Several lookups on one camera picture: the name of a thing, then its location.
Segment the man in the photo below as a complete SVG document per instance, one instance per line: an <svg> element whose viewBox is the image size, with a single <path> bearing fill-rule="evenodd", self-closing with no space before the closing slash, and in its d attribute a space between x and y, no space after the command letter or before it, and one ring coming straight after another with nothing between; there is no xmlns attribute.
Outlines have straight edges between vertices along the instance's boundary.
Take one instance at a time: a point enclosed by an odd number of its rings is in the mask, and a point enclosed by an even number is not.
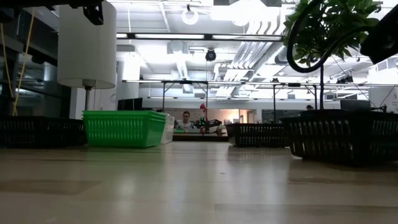
<svg viewBox="0 0 398 224"><path fill-rule="evenodd" d="M185 129L193 129L193 123L189 121L191 114L188 111L184 111L182 113L182 120L177 121L177 128L178 130L185 130Z"/></svg>
<svg viewBox="0 0 398 224"><path fill-rule="evenodd" d="M307 111L313 110L313 107L311 105L307 105Z"/></svg>

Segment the black object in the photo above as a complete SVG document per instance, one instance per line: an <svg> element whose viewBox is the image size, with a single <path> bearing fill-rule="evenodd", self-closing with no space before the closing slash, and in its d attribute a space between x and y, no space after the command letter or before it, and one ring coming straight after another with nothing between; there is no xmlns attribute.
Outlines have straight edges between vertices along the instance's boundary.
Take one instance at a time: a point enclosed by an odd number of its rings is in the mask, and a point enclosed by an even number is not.
<svg viewBox="0 0 398 224"><path fill-rule="evenodd" d="M104 24L102 4L97 6L83 6L83 13L92 24L96 26Z"/></svg>
<svg viewBox="0 0 398 224"><path fill-rule="evenodd" d="M287 136L281 124L227 124L229 143L238 147L285 147Z"/></svg>
<svg viewBox="0 0 398 224"><path fill-rule="evenodd" d="M142 98L119 100L118 110L142 110Z"/></svg>
<svg viewBox="0 0 398 224"><path fill-rule="evenodd" d="M361 54L377 64L398 53L398 5L369 33L361 44Z"/></svg>
<svg viewBox="0 0 398 224"><path fill-rule="evenodd" d="M369 111L371 109L371 102L369 100L340 100L340 108L347 111Z"/></svg>
<svg viewBox="0 0 398 224"><path fill-rule="evenodd" d="M398 114L319 110L282 121L295 156L347 165L398 160Z"/></svg>
<svg viewBox="0 0 398 224"><path fill-rule="evenodd" d="M207 50L206 57L205 57L206 61L212 62L212 61L216 60L216 57L217 57L217 55L216 55L216 52L214 52L214 49Z"/></svg>
<svg viewBox="0 0 398 224"><path fill-rule="evenodd" d="M43 116L0 117L0 147L59 148L86 143L82 120Z"/></svg>
<svg viewBox="0 0 398 224"><path fill-rule="evenodd" d="M0 1L0 9L6 9L8 16L5 17L0 13L0 22L11 22L18 17L22 8L25 7L52 7L68 4L74 9L83 6L83 13L91 23L94 25L103 25L101 7L103 1L104 0L2 0Z"/></svg>
<svg viewBox="0 0 398 224"><path fill-rule="evenodd" d="M227 136L204 135L200 133L178 133L173 135L173 141L195 141L195 142L228 142Z"/></svg>
<svg viewBox="0 0 398 224"><path fill-rule="evenodd" d="M210 134L209 129L212 127L217 127L220 124L222 124L221 121L217 120L217 119L212 119L210 121L206 121L205 118L200 118L200 121L198 123L195 123L194 126L198 129L204 127L205 128L205 132L202 134Z"/></svg>

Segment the wire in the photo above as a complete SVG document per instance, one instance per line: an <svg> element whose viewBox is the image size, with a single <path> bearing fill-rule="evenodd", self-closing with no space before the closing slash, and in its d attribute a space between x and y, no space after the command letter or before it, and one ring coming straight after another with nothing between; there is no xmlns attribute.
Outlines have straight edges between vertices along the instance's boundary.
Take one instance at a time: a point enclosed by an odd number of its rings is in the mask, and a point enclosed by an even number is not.
<svg viewBox="0 0 398 224"><path fill-rule="evenodd" d="M385 102L385 100L387 99L387 97L391 94L391 92L394 90L394 88L396 87L396 85L397 85L397 84L395 84L395 85L391 88L390 92L387 94L387 96L385 97L385 99L381 102L380 107L381 107L381 105Z"/></svg>
<svg viewBox="0 0 398 224"><path fill-rule="evenodd" d="M14 91L12 90L11 78L10 78L10 73L9 73L9 70L8 70L7 53L6 53L6 41L4 40L4 30L3 30L3 27L2 27L2 23L0 24L0 26L1 26L2 52L3 52L3 56L4 56L4 63L5 63L5 66L6 66L8 88L10 89L11 98L14 98Z"/></svg>
<svg viewBox="0 0 398 224"><path fill-rule="evenodd" d="M94 105L93 105L93 110L95 110L95 95L96 95L96 86L97 86L97 80L94 80Z"/></svg>
<svg viewBox="0 0 398 224"><path fill-rule="evenodd" d="M332 57L333 60L336 62L337 66L340 68L340 70L341 70L346 76L348 76L347 73L344 71L344 69L338 64L338 62L336 61L336 59L335 59L333 56L331 56L331 57ZM367 97L367 96L362 92L362 90L361 90L355 83L353 83L353 84L354 84L354 86L361 92L361 94L364 95L364 96L366 97L366 99L368 99L369 102L371 102L371 104L376 108L377 106L369 99L369 97Z"/></svg>
<svg viewBox="0 0 398 224"><path fill-rule="evenodd" d="M201 118L200 114L198 114L198 113L194 113L193 115L194 115L195 117L199 118L199 119Z"/></svg>
<svg viewBox="0 0 398 224"><path fill-rule="evenodd" d="M33 28L34 19L35 19L35 8L33 8L33 10L32 10L32 20L30 21L29 33L27 35L24 63L22 64L21 78L19 79L17 96L16 96L15 103L14 103L14 109L12 111L13 116L17 116L17 104L18 104L18 99L19 99L19 90L21 89L22 79L24 77L25 65L26 65L26 60L27 60L27 55L28 55L27 53L29 50L30 37L32 36L32 28Z"/></svg>

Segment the potted plant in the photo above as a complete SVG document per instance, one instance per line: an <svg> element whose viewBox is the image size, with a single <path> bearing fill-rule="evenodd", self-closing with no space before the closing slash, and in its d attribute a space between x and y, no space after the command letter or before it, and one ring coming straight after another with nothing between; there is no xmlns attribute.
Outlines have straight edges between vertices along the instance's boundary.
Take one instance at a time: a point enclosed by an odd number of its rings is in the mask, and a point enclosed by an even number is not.
<svg viewBox="0 0 398 224"><path fill-rule="evenodd" d="M375 26L379 20L368 17L373 12L379 12L380 9L380 6L372 0L300 0L295 12L289 15L284 22L285 31L290 35L300 15L307 14L301 20L301 25L294 38L293 59L311 67L312 62L321 58L330 46L340 40L348 31ZM286 46L289 44L289 35L284 39ZM331 54L342 60L345 55L351 57L348 48L358 50L360 43L367 36L363 31L350 34L344 41L339 42ZM298 69L298 71L308 72L306 69ZM322 96L323 66L321 66L321 108Z"/></svg>

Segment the hanging cord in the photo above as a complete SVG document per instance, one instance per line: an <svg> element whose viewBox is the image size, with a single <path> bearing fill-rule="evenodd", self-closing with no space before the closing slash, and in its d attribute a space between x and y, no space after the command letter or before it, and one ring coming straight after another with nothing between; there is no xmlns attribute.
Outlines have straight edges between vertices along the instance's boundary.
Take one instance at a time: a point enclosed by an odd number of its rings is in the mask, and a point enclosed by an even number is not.
<svg viewBox="0 0 398 224"><path fill-rule="evenodd" d="M380 104L380 107L381 107L381 105L383 105L383 103L385 102L385 100L388 98L388 96L391 94L391 92L394 90L394 88L397 86L397 84L395 84L392 88L391 88L391 90L390 90L390 92L387 94L387 96L384 98L384 100L381 102L381 104Z"/></svg>
<svg viewBox="0 0 398 224"><path fill-rule="evenodd" d="M297 65L293 58L293 47L295 40L297 38L297 34L300 31L300 26L301 23L305 20L305 18L311 13L311 11L317 7L319 4L321 4L324 0L312 0L308 6L303 10L303 13L298 16L297 20L294 22L294 25L292 27L292 30L289 33L289 43L287 45L287 61L289 65L296 70L297 72L300 73L309 73L317 70L320 68L328 59L328 57L332 54L332 52L335 50L335 48L340 45L342 42L344 42L348 37L351 37L352 35L358 33L358 32L369 32L373 29L371 26L362 26L362 27L357 27L351 31L346 32L344 35L342 35L339 39L335 40L328 50L322 55L320 60L312 67L308 68L303 68Z"/></svg>
<svg viewBox="0 0 398 224"><path fill-rule="evenodd" d="M19 83L18 83L17 96L16 96L15 103L14 103L14 109L12 111L12 115L13 116L17 116L17 104L18 104L18 100L19 100L19 90L21 89L22 78L24 77L25 65L26 65L26 60L27 60L27 53L28 53L28 50L29 50L30 37L32 35L32 27L33 27L34 19L35 19L35 8L33 8L33 10L32 10L32 20L30 21L29 33L27 35L26 49L25 49L25 55L24 55L24 63L22 64L22 71L21 71L21 77L20 77Z"/></svg>
<svg viewBox="0 0 398 224"><path fill-rule="evenodd" d="M12 90L12 85L11 85L11 78L10 78L10 72L8 70L8 63L7 63L7 53L6 53L6 41L4 40L4 29L2 27L2 23L0 24L1 27L1 40L2 40L2 53L4 57L4 63L6 64L6 73L7 73L7 80L8 80L8 88L10 89L10 96L12 99L14 99L14 92Z"/></svg>
<svg viewBox="0 0 398 224"><path fill-rule="evenodd" d="M94 82L94 105L93 105L93 110L95 110L95 95L96 95L96 86L97 86L97 80Z"/></svg>
<svg viewBox="0 0 398 224"><path fill-rule="evenodd" d="M344 75L349 76L349 75L344 71L344 69L338 64L337 60L336 60L333 56L331 56L331 57L332 57L333 60L336 62L337 66L340 68L340 70L344 73ZM354 86L361 92L361 94L364 95L364 96L366 97L366 99L368 99L369 102L371 102L371 104L372 104L375 108L377 108L377 106L369 99L369 97L367 97L367 96L362 92L362 90L361 90L355 83L353 83L353 84L354 84Z"/></svg>

